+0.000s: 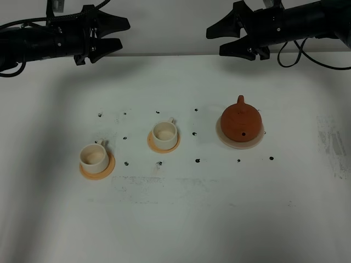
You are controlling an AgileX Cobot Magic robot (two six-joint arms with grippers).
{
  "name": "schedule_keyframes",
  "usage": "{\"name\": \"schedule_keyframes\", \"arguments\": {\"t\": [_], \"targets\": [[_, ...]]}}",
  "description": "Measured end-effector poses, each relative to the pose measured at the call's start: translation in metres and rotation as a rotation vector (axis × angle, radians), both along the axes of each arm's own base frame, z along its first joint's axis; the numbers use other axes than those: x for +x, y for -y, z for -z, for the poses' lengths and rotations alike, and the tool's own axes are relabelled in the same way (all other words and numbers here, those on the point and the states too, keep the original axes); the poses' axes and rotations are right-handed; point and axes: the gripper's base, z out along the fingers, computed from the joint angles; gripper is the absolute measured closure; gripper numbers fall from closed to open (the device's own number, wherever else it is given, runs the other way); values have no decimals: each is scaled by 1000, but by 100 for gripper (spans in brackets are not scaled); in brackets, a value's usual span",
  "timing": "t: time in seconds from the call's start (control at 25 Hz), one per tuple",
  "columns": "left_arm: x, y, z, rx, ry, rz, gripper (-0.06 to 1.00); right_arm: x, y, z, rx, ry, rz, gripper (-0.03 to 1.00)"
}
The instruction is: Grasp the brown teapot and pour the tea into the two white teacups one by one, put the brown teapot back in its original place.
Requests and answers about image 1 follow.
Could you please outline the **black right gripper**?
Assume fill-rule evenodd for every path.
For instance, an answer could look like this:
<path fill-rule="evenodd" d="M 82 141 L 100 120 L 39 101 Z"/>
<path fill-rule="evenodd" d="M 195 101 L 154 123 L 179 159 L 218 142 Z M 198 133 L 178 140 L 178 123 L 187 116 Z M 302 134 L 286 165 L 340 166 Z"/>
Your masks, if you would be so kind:
<path fill-rule="evenodd" d="M 237 57 L 246 60 L 270 58 L 268 35 L 282 14 L 284 7 L 281 1 L 264 1 L 265 9 L 251 10 L 244 1 L 233 4 L 233 10 L 219 22 L 206 30 L 207 39 L 221 37 L 240 38 L 241 28 L 247 35 L 219 48 L 220 56 Z"/>

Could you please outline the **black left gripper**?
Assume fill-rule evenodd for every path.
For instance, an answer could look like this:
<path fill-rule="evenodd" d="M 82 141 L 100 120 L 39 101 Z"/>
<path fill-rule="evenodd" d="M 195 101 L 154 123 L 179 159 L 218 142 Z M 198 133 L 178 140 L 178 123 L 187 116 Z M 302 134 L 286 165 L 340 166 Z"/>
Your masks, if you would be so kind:
<path fill-rule="evenodd" d="M 71 56 L 75 64 L 80 66 L 85 64 L 88 55 L 91 62 L 97 62 L 101 58 L 122 49 L 119 38 L 104 38 L 97 39 L 89 52 L 89 19 L 94 14 L 94 5 L 84 5 L 80 13 L 61 19 L 54 16 L 58 7 L 58 5 L 47 5 L 46 7 L 46 17 L 49 19 L 46 26 L 50 35 L 46 57 Z M 130 27 L 127 18 L 110 15 L 100 10 L 97 10 L 92 23 L 92 29 L 97 35 L 127 31 Z"/>

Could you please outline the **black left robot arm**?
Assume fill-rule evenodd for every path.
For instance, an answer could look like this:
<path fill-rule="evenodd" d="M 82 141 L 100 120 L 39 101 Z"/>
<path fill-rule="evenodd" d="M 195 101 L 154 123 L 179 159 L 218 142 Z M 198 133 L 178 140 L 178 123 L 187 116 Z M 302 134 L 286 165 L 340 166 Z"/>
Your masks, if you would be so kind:
<path fill-rule="evenodd" d="M 71 56 L 77 66 L 121 50 L 118 38 L 107 35 L 130 29 L 128 19 L 102 12 L 108 2 L 84 5 L 81 12 L 55 16 L 63 1 L 47 1 L 46 16 L 1 26 L 1 77 L 22 73 L 27 62 Z"/>

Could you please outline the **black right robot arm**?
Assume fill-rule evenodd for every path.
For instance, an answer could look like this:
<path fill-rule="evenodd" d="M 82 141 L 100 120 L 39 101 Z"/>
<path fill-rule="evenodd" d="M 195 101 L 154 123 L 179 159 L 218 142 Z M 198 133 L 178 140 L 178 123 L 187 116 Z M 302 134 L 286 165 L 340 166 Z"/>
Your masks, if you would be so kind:
<path fill-rule="evenodd" d="M 340 39 L 350 46 L 350 1 L 317 1 L 288 9 L 281 1 L 264 4 L 264 9 L 253 11 L 237 1 L 229 14 L 206 30 L 208 39 L 237 39 L 220 46 L 221 56 L 266 60 L 271 45 L 304 38 Z"/>

